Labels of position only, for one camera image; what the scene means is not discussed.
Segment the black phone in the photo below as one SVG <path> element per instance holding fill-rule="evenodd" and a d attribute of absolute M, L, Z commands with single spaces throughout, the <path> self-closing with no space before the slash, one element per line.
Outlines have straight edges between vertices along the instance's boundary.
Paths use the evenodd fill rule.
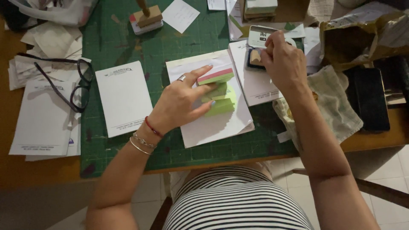
<path fill-rule="evenodd" d="M 381 71 L 377 68 L 355 68 L 353 71 L 358 101 L 358 115 L 365 131 L 389 131 L 388 108 Z"/>

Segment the silver bracelet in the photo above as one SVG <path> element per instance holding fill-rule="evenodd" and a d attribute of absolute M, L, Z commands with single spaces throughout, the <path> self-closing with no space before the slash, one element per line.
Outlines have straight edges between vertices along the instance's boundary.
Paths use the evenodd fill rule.
<path fill-rule="evenodd" d="M 138 135 L 136 135 L 136 132 L 133 133 L 133 136 L 132 136 L 132 137 L 134 137 L 135 139 L 137 139 L 137 140 L 139 141 L 139 143 L 141 143 L 141 144 L 147 146 L 147 147 L 150 148 L 150 149 L 155 149 L 156 146 L 157 146 L 157 145 L 154 145 L 154 144 L 148 144 L 144 139 L 138 137 Z"/>
<path fill-rule="evenodd" d="M 130 141 L 130 143 L 131 143 L 135 148 L 137 148 L 137 149 L 138 149 L 139 151 L 141 151 L 142 153 L 146 153 L 146 154 L 148 154 L 148 155 L 152 155 L 151 153 L 147 153 L 147 152 L 143 151 L 142 149 L 140 149 L 138 146 L 136 146 L 136 145 L 132 142 L 132 137 L 129 138 L 129 141 Z"/>

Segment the red string bracelet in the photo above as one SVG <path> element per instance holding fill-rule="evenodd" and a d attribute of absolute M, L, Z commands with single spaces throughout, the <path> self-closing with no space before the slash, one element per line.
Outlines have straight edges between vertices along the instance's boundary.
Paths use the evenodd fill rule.
<path fill-rule="evenodd" d="M 149 124 L 149 122 L 148 122 L 148 116 L 145 117 L 145 123 L 146 123 L 146 125 L 152 130 L 152 132 L 153 132 L 156 136 L 160 136 L 161 138 L 163 138 L 163 135 L 160 134 L 160 132 L 159 132 L 158 130 L 154 129 L 154 128 L 151 126 L 151 124 Z"/>

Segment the silver ring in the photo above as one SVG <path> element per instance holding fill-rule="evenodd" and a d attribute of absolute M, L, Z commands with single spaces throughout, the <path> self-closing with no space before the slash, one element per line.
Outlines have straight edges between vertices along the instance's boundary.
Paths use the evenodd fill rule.
<path fill-rule="evenodd" d="M 177 80 L 184 81 L 185 78 L 186 78 L 186 76 L 184 74 L 182 74 L 182 76 L 180 76 Z"/>

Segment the striped shirt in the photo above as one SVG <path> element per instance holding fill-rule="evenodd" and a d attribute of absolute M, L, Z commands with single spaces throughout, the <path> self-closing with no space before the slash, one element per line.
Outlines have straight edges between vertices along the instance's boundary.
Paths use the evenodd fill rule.
<path fill-rule="evenodd" d="M 242 166 L 211 169 L 183 185 L 164 230 L 313 229 L 290 195 Z"/>

